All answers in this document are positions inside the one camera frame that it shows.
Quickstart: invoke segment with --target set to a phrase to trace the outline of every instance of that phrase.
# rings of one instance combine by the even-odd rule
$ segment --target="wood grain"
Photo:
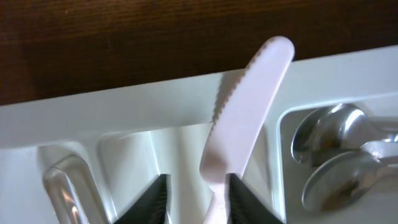
[[[243,68],[273,35],[296,60],[398,44],[398,1],[2,0],[0,105]]]

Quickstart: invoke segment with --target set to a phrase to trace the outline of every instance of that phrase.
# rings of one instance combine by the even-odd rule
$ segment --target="dark wood table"
[[[1,0],[0,105],[398,44],[397,0]]]

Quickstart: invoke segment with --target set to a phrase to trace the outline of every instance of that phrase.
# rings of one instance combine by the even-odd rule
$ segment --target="silver spoon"
[[[364,151],[344,152],[320,166],[307,180],[302,203],[307,210],[331,211],[360,199],[378,180],[396,175],[398,156],[377,159]]]
[[[376,140],[397,142],[398,134],[378,129],[356,106],[338,104],[317,109],[304,118],[294,134],[292,155],[297,162],[316,167]]]

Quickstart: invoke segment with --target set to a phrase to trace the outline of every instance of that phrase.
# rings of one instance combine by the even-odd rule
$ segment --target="white plastic knife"
[[[273,37],[247,65],[216,115],[200,162],[200,174],[213,191],[204,223],[228,221],[226,175],[242,178],[272,100],[294,56],[285,37]]]

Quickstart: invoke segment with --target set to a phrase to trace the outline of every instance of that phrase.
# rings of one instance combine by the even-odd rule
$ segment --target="spoon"
[[[338,104],[310,113],[300,123],[292,141],[292,156],[312,167],[369,141],[397,142],[398,134],[375,127],[366,114],[351,104]]]
[[[344,152],[326,161],[307,180],[302,194],[306,210],[332,211],[360,199],[377,181],[398,169],[398,156],[377,159],[366,151]]]

